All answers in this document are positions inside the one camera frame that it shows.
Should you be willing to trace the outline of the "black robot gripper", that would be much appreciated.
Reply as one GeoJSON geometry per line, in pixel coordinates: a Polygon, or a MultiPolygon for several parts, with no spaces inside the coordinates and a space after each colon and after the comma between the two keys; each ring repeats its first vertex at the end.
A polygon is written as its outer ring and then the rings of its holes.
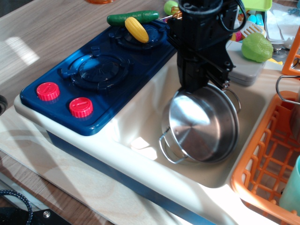
{"type": "Polygon", "coordinates": [[[182,89],[188,93],[213,82],[228,88],[233,63],[226,50],[236,17],[234,0],[180,0],[180,19],[167,21],[169,42],[177,49],[182,89]]]}

